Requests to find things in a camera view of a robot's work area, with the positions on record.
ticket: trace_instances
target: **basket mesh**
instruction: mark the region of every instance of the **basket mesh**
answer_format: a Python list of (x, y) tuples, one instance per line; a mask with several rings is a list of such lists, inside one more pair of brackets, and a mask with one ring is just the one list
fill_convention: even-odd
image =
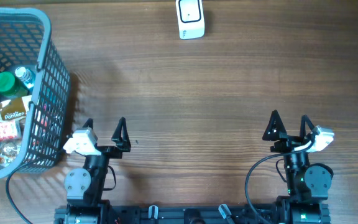
[[(36, 68), (43, 36), (44, 27), (37, 19), (0, 19), (0, 72), (13, 71), (19, 65)], [(29, 141), (23, 142), (21, 149), (27, 146), (23, 162), (40, 157), (44, 160), (26, 167), (22, 170), (25, 172), (42, 172), (51, 168), (59, 157), (49, 155), (58, 150), (62, 138), (70, 77), (52, 41), (49, 41), (44, 58), (44, 67), (34, 71), (37, 80), (42, 76), (42, 82), (38, 101), (33, 103), (35, 113), (31, 125), (25, 127), (31, 129)]]

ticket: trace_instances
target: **green bottle cap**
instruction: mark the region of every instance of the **green bottle cap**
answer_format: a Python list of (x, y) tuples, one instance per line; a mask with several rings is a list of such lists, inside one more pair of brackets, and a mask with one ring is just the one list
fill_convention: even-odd
[(19, 81), (11, 72), (0, 73), (0, 93), (6, 96), (13, 95), (19, 88)]

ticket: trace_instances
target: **wire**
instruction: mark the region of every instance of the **wire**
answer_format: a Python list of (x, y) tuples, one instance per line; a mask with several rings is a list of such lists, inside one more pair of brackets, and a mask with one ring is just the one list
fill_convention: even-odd
[(111, 166), (108, 166), (108, 167), (112, 172), (112, 176), (114, 177), (114, 187), (104, 188), (103, 191), (114, 190), (116, 188), (116, 185), (117, 185), (116, 173), (114, 172), (114, 169)]
[(283, 174), (281, 174), (280, 170), (278, 169), (278, 163), (279, 163), (280, 161), (282, 161), (282, 160), (284, 160), (284, 159), (279, 159), (279, 160), (276, 162), (276, 170), (277, 170), (278, 174), (280, 175), (281, 179), (284, 181), (284, 183), (286, 183), (287, 180), (284, 178)]
[[(59, 151), (57, 151), (57, 152), (55, 152), (55, 153), (53, 153), (53, 154), (51, 154), (51, 155), (48, 155), (48, 156), (50, 156), (50, 157), (56, 156), (57, 154), (59, 154), (59, 153), (61, 153), (61, 152), (63, 152), (63, 151), (64, 151), (64, 149), (59, 150)], [(46, 159), (46, 158), (40, 157), (40, 158), (38, 158), (38, 159), (35, 159), (35, 160), (33, 160), (33, 161), (27, 162), (27, 163), (25, 163), (25, 164), (22, 164), (22, 165), (16, 167), (16, 169), (14, 169), (14, 170), (11, 172), (11, 174), (8, 175), (8, 177), (7, 177), (7, 179), (6, 179), (6, 183), (5, 183), (6, 195), (7, 195), (7, 198), (8, 198), (8, 200), (9, 200), (9, 202), (11, 203), (13, 209), (17, 212), (17, 214), (18, 214), (18, 215), (23, 219), (23, 221), (25, 221), (27, 224), (32, 224), (32, 223), (23, 215), (23, 213), (17, 208), (16, 204), (13, 202), (13, 199), (12, 199), (12, 197), (11, 197), (11, 193), (9, 192), (9, 181), (11, 181), (11, 178), (12, 178), (13, 174), (14, 174), (16, 171), (18, 171), (19, 169), (21, 169), (21, 168), (23, 168), (23, 167), (25, 167), (25, 166), (31, 165), (31, 164), (33, 164), (33, 163), (35, 163), (35, 162), (41, 161), (41, 160), (43, 160), (43, 159)]]
[(78, 155), (80, 156), (83, 156), (83, 157), (86, 157), (86, 155), (82, 155), (81, 153), (77, 152), (77, 151), (74, 151), (75, 153), (77, 153)]
[(246, 199), (247, 199), (247, 202), (248, 202), (248, 205), (249, 207), (252, 209), (252, 211), (255, 213), (255, 216), (259, 219), (261, 219), (264, 223), (266, 224), (272, 224), (270, 223), (269, 221), (267, 221), (264, 217), (262, 217), (259, 212), (255, 209), (255, 207), (253, 206), (253, 204), (251, 203), (251, 200), (249, 198), (249, 195), (248, 195), (248, 182), (249, 182), (249, 177), (251, 176), (251, 173), (252, 171), (261, 163), (263, 163), (264, 161), (268, 160), (268, 159), (271, 159), (271, 158), (275, 158), (275, 157), (278, 157), (278, 156), (289, 156), (289, 155), (292, 155), (292, 154), (298, 154), (298, 153), (302, 153), (302, 152), (306, 152), (307, 150), (309, 150), (314, 144), (314, 139), (310, 140), (310, 145), (308, 147), (306, 147), (305, 149), (302, 149), (302, 150), (299, 150), (299, 151), (293, 151), (293, 152), (286, 152), (286, 153), (279, 153), (279, 154), (274, 154), (274, 155), (271, 155), (271, 156), (267, 156), (261, 160), (259, 160), (258, 162), (256, 162), (252, 167), (251, 169), (249, 169), (248, 171), (248, 174), (247, 174), (247, 178), (246, 178), (246, 184), (245, 184), (245, 192), (246, 192)]

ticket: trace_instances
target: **transparent bottle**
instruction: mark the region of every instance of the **transparent bottle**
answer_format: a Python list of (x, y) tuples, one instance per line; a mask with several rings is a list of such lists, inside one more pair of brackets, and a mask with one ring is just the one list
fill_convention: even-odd
[(35, 74), (25, 67), (18, 67), (15, 70), (15, 76), (31, 91), (34, 87)]

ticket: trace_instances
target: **black robotic claw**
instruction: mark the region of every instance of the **black robotic claw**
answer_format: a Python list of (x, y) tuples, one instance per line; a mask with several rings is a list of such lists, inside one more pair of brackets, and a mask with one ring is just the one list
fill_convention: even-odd
[(82, 125), (83, 128), (92, 128), (93, 129), (93, 119), (88, 118), (88, 120), (85, 122), (84, 125)]
[(285, 130), (283, 121), (280, 118), (277, 110), (272, 112), (270, 120), (262, 139), (264, 141), (277, 141), (283, 138), (287, 138), (287, 131)]
[(313, 123), (310, 121), (308, 115), (303, 115), (302, 119), (301, 119), (301, 129), (299, 131), (299, 137), (301, 137), (302, 139), (306, 136), (306, 126), (305, 124), (308, 124), (310, 130), (314, 129), (314, 125)]
[(121, 151), (124, 152), (131, 151), (131, 142), (129, 140), (129, 136), (127, 132), (127, 123), (124, 117), (122, 117), (119, 120), (117, 128), (111, 137), (111, 140), (116, 143), (116, 147)]

